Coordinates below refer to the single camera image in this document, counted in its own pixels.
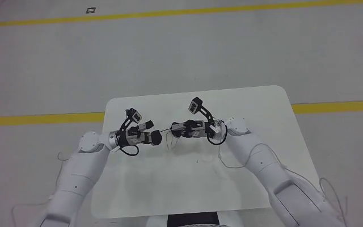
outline black base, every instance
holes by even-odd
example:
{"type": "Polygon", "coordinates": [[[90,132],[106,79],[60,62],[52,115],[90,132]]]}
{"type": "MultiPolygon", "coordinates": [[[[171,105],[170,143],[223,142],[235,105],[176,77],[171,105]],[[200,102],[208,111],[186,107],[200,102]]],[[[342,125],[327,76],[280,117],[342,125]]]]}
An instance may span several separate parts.
{"type": "Polygon", "coordinates": [[[210,224],[219,225],[217,212],[183,213],[180,215],[168,215],[167,227],[180,227],[184,225],[210,224]]]}

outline sticker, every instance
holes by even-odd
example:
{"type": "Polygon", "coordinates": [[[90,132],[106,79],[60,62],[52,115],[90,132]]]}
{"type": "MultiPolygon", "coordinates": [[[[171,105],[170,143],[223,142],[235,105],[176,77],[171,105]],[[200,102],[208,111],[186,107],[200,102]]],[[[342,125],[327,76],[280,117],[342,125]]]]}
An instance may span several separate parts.
{"type": "Polygon", "coordinates": [[[195,131],[195,132],[193,132],[193,137],[197,137],[198,135],[199,135],[199,131],[195,131]]]}
{"type": "Polygon", "coordinates": [[[94,14],[96,12],[96,7],[87,8],[86,14],[94,14]]]}

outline white cable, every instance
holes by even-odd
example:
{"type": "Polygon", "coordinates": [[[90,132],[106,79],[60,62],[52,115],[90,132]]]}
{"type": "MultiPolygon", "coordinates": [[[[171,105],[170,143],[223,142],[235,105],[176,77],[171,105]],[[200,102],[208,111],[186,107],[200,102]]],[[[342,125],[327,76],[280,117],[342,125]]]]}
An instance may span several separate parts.
{"type": "MultiPolygon", "coordinates": [[[[58,181],[59,181],[59,178],[60,178],[61,173],[62,173],[63,164],[64,164],[65,161],[68,161],[69,160],[69,159],[62,159],[62,158],[60,158],[60,154],[61,154],[61,152],[59,152],[57,154],[57,159],[59,161],[61,161],[62,164],[61,164],[61,167],[60,167],[59,172],[58,172],[58,175],[57,175],[54,193],[57,191],[57,188],[58,188],[58,181]]],[[[36,207],[36,206],[39,206],[39,205],[47,204],[50,199],[52,199],[52,196],[50,196],[47,201],[44,201],[42,203],[16,204],[16,205],[12,206],[10,213],[11,213],[11,221],[12,221],[13,226],[14,227],[18,227],[17,224],[16,224],[15,213],[14,213],[16,207],[36,207]]]]}

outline black cable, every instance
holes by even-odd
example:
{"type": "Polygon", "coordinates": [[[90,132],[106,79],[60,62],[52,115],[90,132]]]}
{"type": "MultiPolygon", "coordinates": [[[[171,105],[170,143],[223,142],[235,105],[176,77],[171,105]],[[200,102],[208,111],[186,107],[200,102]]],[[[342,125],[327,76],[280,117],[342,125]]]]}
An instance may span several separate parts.
{"type": "Polygon", "coordinates": [[[164,131],[166,131],[166,130],[170,130],[170,128],[167,128],[167,129],[161,130],[160,132],[164,132],[164,131]]]}
{"type": "Polygon", "coordinates": [[[228,128],[227,128],[227,125],[225,125],[226,127],[226,133],[225,133],[225,137],[223,138],[223,140],[219,143],[215,143],[215,142],[212,142],[209,138],[209,134],[206,135],[206,139],[211,143],[213,144],[214,146],[219,146],[219,145],[222,145],[225,141],[226,141],[226,138],[227,138],[227,134],[228,134],[228,128]]]}
{"type": "Polygon", "coordinates": [[[136,145],[130,145],[130,146],[134,146],[134,147],[137,149],[137,152],[136,152],[135,154],[127,153],[127,152],[126,152],[126,151],[124,151],[122,148],[120,148],[120,150],[121,150],[122,152],[124,152],[125,154],[127,154],[128,156],[136,156],[136,155],[138,155],[138,153],[139,153],[138,146],[136,146],[136,145]]]}

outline table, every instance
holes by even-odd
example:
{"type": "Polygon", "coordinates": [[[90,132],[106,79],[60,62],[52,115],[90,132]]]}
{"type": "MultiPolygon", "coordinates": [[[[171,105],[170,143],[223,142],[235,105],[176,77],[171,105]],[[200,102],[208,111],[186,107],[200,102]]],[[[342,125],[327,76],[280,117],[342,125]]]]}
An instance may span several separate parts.
{"type": "MultiPolygon", "coordinates": [[[[169,128],[174,121],[206,120],[202,114],[188,111],[196,96],[218,119],[244,117],[282,163],[318,185],[289,99],[279,86],[115,98],[107,103],[103,132],[117,130],[125,119],[125,109],[131,107],[142,115],[141,122],[154,122],[152,130],[169,128]]],[[[269,207],[258,180],[246,169],[223,166],[218,147],[206,138],[181,138],[177,143],[173,139],[170,145],[171,135],[166,133],[159,146],[140,145],[136,157],[122,152],[109,155],[92,194],[91,210],[96,218],[269,207]]],[[[226,145],[220,149],[228,165],[239,165],[226,145]]]]}

